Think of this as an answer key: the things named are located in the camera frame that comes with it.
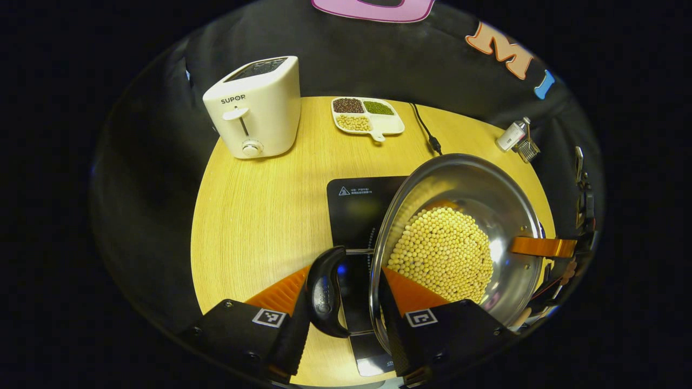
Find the toaster knob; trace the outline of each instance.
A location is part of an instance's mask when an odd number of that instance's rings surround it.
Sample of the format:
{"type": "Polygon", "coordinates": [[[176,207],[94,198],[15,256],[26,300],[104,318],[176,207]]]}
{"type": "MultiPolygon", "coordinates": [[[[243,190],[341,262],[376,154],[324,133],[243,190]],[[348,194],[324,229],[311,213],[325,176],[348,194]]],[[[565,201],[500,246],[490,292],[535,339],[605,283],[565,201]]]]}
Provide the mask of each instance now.
{"type": "Polygon", "coordinates": [[[245,154],[247,156],[257,156],[259,153],[260,153],[260,150],[257,149],[253,145],[243,146],[243,154],[245,154]]]}

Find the letter m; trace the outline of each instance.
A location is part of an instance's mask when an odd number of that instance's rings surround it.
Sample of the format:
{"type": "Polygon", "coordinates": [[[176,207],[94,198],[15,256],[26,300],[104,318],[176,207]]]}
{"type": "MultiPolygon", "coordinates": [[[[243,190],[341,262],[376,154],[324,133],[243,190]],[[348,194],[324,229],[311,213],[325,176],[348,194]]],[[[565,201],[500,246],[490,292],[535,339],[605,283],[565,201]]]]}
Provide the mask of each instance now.
{"type": "Polygon", "coordinates": [[[495,58],[500,62],[511,58],[511,60],[505,62],[507,69],[520,80],[526,78],[526,70],[534,57],[522,46],[516,43],[510,44],[500,31],[481,21],[478,24],[476,34],[474,36],[466,36],[466,42],[485,54],[493,53],[491,43],[495,42],[495,58]]]}

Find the stainless steel pot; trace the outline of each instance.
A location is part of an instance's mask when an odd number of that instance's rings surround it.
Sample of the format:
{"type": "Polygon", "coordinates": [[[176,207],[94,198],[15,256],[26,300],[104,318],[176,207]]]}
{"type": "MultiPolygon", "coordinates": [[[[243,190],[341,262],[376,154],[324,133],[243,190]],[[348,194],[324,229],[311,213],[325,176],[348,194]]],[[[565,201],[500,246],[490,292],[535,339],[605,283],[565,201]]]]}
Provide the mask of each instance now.
{"type": "Polygon", "coordinates": [[[510,253],[515,236],[543,237],[531,203],[500,168],[468,154],[446,154],[425,162],[401,185],[385,215],[370,274],[370,318],[390,352],[378,296],[383,257],[391,254],[408,220],[429,204],[446,200],[472,216],[490,240],[493,277],[481,307],[506,326],[526,307],[538,282],[541,258],[510,253]]]}

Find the white plate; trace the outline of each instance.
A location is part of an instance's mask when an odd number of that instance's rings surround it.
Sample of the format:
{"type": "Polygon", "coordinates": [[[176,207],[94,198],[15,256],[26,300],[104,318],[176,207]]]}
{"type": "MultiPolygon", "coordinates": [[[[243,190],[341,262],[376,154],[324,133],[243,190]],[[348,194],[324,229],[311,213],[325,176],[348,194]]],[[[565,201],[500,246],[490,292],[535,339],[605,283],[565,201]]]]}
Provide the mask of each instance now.
{"type": "Polygon", "coordinates": [[[347,132],[349,134],[370,134],[372,138],[378,142],[384,142],[385,141],[385,134],[401,134],[404,130],[404,125],[403,121],[401,121],[401,118],[399,117],[399,114],[397,113],[396,109],[392,107],[392,105],[384,100],[380,100],[378,98],[357,98],[357,97],[348,97],[348,96],[342,96],[342,97],[337,97],[331,101],[329,104],[331,107],[331,116],[334,119],[334,124],[343,132],[347,132]],[[356,100],[359,100],[361,102],[361,106],[363,107],[363,113],[362,114],[352,114],[348,112],[335,112],[334,111],[334,101],[339,100],[340,98],[354,98],[356,100]],[[389,107],[389,109],[394,112],[394,115],[382,115],[382,114],[371,114],[370,112],[365,109],[365,105],[363,104],[364,101],[372,101],[372,102],[379,102],[380,104],[386,105],[389,107]],[[344,116],[351,116],[351,117],[356,117],[356,116],[364,116],[368,118],[370,121],[370,131],[353,131],[350,129],[345,129],[344,127],[341,127],[339,123],[336,122],[336,118],[339,115],[344,115],[344,116]]]}

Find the toaster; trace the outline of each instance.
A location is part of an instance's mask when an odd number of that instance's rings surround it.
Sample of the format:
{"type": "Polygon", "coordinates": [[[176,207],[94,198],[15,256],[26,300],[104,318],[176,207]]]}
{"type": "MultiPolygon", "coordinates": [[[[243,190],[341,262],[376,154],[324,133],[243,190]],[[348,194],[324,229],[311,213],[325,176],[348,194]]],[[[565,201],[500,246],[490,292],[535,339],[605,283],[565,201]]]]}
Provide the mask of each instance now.
{"type": "Polygon", "coordinates": [[[298,58],[268,58],[234,70],[202,96],[230,153],[238,159],[286,152],[300,120],[298,58]]]}

